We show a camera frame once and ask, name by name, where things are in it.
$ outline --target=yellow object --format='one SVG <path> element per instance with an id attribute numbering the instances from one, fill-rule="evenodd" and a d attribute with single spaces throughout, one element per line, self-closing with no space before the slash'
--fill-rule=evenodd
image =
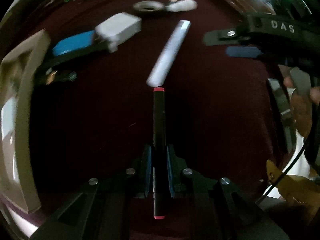
<path id="1" fill-rule="evenodd" d="M 267 175 L 275 183 L 282 172 L 271 160 L 267 160 Z M 303 220 L 308 225 L 320 207 L 320 186 L 312 180 L 296 175 L 285 175 L 276 186 L 290 206 L 304 206 Z"/>

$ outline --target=red object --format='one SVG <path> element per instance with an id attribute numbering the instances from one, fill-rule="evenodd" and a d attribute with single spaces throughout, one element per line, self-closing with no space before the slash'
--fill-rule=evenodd
<path id="1" fill-rule="evenodd" d="M 164 216 L 153 216 L 155 219 L 164 219 Z"/>
<path id="2" fill-rule="evenodd" d="M 156 92 L 156 91 L 163 91 L 164 92 L 164 88 L 154 88 L 153 92 Z"/>

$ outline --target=white lettering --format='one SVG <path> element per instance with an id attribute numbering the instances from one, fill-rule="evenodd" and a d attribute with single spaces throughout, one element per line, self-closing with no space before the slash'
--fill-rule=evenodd
<path id="1" fill-rule="evenodd" d="M 271 21 L 271 25 L 274 29 L 278 27 L 278 23 L 276 21 Z"/>
<path id="2" fill-rule="evenodd" d="M 291 33 L 294 33 L 294 29 L 293 29 L 293 26 L 292 26 L 292 25 L 289 25 L 289 29 L 290 29 L 290 32 L 291 32 Z"/>
<path id="3" fill-rule="evenodd" d="M 282 29 L 287 30 L 287 28 L 285 27 L 284 23 L 281 24 L 281 30 L 282 30 Z"/>

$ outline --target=blue object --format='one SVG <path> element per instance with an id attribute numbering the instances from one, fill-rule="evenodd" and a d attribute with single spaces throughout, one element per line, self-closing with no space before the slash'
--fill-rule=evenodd
<path id="1" fill-rule="evenodd" d="M 229 57 L 250 57 L 256 58 L 257 56 L 261 55 L 262 52 L 257 47 L 240 47 L 240 46 L 233 46 L 227 47 L 226 54 Z"/>
<path id="2" fill-rule="evenodd" d="M 59 56 L 77 49 L 83 49 L 92 44 L 92 38 L 95 31 L 80 33 L 64 40 L 61 40 L 52 49 L 54 56 Z"/>

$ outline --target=metal bolt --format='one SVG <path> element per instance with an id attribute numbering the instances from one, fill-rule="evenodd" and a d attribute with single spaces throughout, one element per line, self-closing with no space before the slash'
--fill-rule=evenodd
<path id="1" fill-rule="evenodd" d="M 97 178 L 92 178 L 92 179 L 89 179 L 89 184 L 90 185 L 97 185 L 98 184 L 98 179 Z"/>
<path id="2" fill-rule="evenodd" d="M 133 175 L 136 173 L 136 170 L 134 168 L 128 168 L 125 170 L 125 173 L 128 175 Z"/>
<path id="3" fill-rule="evenodd" d="M 228 185 L 230 183 L 230 179 L 228 178 L 221 178 L 220 179 L 221 184 Z"/>
<path id="4" fill-rule="evenodd" d="M 184 174 L 184 175 L 191 175 L 192 173 L 193 173 L 193 170 L 190 169 L 190 168 L 185 168 L 185 169 L 183 170 L 183 174 Z"/>
<path id="5" fill-rule="evenodd" d="M 235 31 L 229 31 L 228 33 L 227 33 L 227 35 L 230 37 L 230 36 L 233 36 L 233 35 L 235 35 L 236 34 L 236 32 Z"/>

